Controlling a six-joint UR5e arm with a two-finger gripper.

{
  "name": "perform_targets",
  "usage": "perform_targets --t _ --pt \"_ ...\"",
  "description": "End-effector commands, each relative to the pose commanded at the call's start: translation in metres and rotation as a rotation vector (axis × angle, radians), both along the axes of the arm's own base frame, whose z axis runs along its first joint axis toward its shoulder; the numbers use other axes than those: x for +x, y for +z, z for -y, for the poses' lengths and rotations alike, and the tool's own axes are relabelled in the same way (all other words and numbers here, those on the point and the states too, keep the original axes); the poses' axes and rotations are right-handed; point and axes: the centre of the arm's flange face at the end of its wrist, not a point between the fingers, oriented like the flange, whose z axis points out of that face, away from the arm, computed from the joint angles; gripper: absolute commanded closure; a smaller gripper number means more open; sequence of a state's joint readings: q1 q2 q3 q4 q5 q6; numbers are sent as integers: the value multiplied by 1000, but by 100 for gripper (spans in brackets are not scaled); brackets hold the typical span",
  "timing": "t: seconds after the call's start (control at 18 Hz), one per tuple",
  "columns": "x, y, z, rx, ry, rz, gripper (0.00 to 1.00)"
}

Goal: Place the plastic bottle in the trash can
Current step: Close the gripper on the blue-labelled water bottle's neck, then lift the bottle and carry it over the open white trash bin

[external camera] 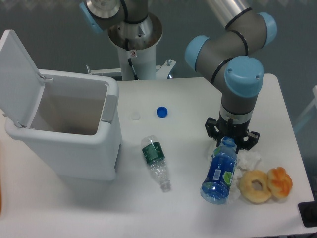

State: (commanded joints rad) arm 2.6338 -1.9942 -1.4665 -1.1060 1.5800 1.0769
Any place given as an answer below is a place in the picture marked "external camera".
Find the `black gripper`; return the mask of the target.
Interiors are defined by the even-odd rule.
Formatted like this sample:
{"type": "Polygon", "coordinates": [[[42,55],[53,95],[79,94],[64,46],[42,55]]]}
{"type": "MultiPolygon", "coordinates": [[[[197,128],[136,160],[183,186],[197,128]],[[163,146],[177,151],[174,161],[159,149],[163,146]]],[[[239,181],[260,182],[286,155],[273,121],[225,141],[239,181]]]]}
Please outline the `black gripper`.
{"type": "Polygon", "coordinates": [[[218,121],[208,118],[205,123],[205,129],[209,138],[217,141],[219,147],[223,137],[230,137],[234,140],[237,148],[240,150],[251,150],[260,138],[260,134],[255,131],[248,131],[250,120],[243,124],[234,124],[232,119],[226,121],[219,116],[218,121]]]}

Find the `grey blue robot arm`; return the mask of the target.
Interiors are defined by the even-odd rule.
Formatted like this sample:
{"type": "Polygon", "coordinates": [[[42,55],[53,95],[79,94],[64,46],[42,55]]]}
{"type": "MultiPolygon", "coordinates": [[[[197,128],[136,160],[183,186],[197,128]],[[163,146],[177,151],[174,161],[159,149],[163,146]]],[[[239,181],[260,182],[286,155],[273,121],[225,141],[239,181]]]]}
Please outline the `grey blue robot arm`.
{"type": "MultiPolygon", "coordinates": [[[[264,68],[250,54],[274,40],[274,18],[256,13],[244,0],[211,0],[209,5],[225,29],[217,40],[201,35],[190,41],[185,61],[222,94],[219,118],[209,118],[209,137],[232,138],[238,150],[250,150],[260,135],[249,123],[263,85],[264,68]]],[[[122,79],[157,79],[156,45],[162,37],[160,20],[146,0],[84,0],[80,3],[89,25],[107,31],[116,46],[122,79]]]]}

